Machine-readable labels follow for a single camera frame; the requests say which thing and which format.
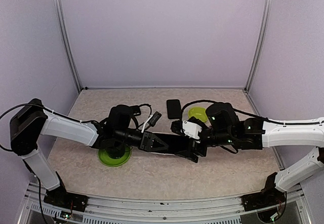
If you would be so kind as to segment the pink phone case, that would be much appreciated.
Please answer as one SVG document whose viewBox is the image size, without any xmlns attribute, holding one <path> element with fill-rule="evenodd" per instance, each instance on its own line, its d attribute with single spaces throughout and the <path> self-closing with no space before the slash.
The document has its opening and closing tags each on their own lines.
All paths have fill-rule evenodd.
<svg viewBox="0 0 324 224">
<path fill-rule="evenodd" d="M 161 155 L 161 156 L 178 156 L 178 154 L 173 154 L 173 153 L 160 153 L 160 152 L 149 152 L 149 153 Z"/>
</svg>

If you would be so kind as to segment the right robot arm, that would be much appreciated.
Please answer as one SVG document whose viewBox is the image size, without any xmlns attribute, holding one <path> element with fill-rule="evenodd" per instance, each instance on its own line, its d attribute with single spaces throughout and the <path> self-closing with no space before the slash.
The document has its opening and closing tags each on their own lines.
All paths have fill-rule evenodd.
<svg viewBox="0 0 324 224">
<path fill-rule="evenodd" d="M 262 205 L 271 205 L 278 198 L 278 191 L 286 192 L 323 169 L 323 118 L 274 121 L 246 113 L 248 119 L 241 121 L 238 113 L 241 110 L 234 109 L 230 103 L 212 101 L 206 109 L 211 126 L 200 121 L 180 120 L 180 133 L 203 147 L 230 145 L 241 150 L 291 145 L 313 147 L 298 162 L 267 178 L 268 185 L 259 194 Z"/>
</svg>

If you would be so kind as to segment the black phone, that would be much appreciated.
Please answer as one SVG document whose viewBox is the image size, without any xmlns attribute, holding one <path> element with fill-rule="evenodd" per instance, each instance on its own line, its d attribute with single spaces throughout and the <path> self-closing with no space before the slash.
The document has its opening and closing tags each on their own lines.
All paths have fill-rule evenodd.
<svg viewBox="0 0 324 224">
<path fill-rule="evenodd" d="M 160 153 L 173 153 L 177 154 L 177 152 L 188 151 L 189 147 L 189 138 L 183 137 L 176 134 L 166 134 L 166 133 L 156 133 L 161 140 L 163 140 L 166 144 L 169 145 L 169 148 L 164 151 L 153 151 Z"/>
</svg>

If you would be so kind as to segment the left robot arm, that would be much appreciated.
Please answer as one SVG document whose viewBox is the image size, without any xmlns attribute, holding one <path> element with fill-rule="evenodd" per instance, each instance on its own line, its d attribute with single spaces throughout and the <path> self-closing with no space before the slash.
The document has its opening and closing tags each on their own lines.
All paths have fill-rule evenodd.
<svg viewBox="0 0 324 224">
<path fill-rule="evenodd" d="M 10 151 L 23 159 L 60 206 L 66 206 L 71 195 L 39 149 L 40 135 L 68 139 L 97 149 L 99 160 L 111 167 L 124 164 L 132 147 L 162 154 L 169 150 L 164 134 L 129 128 L 129 121 L 134 117 L 133 108 L 126 105 L 113 107 L 109 116 L 100 122 L 59 114 L 44 107 L 37 98 L 16 108 L 19 111 L 10 120 Z"/>
</svg>

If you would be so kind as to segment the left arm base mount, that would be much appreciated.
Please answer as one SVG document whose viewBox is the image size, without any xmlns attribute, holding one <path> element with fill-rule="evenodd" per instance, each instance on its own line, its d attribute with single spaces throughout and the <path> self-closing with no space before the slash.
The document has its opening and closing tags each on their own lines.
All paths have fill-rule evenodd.
<svg viewBox="0 0 324 224">
<path fill-rule="evenodd" d="M 68 192 L 60 175 L 57 172 L 56 175 L 59 179 L 59 186 L 51 191 L 46 190 L 44 202 L 70 211 L 85 212 L 89 197 Z"/>
</svg>

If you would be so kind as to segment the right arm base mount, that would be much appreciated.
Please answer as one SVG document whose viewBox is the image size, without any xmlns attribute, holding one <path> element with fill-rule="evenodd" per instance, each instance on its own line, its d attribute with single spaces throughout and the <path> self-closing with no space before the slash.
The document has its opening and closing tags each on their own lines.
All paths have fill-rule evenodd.
<svg viewBox="0 0 324 224">
<path fill-rule="evenodd" d="M 286 201 L 285 192 L 281 192 L 275 188 L 276 176 L 277 172 L 269 175 L 266 179 L 265 187 L 261 191 L 257 193 L 246 194 L 241 197 L 245 211 L 257 210 Z"/>
</svg>

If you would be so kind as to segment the black phone case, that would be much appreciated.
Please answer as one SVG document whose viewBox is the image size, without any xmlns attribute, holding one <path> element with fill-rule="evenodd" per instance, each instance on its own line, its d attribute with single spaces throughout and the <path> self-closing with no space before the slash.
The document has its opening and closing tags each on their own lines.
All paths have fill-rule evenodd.
<svg viewBox="0 0 324 224">
<path fill-rule="evenodd" d="M 139 105 L 133 105 L 133 106 L 131 106 L 131 109 L 132 109 L 133 115 L 135 117 L 141 115 L 141 109 L 140 109 L 140 106 Z"/>
<path fill-rule="evenodd" d="M 177 120 L 181 117 L 181 103 L 179 99 L 168 99 L 167 115 L 169 120 Z"/>
</svg>

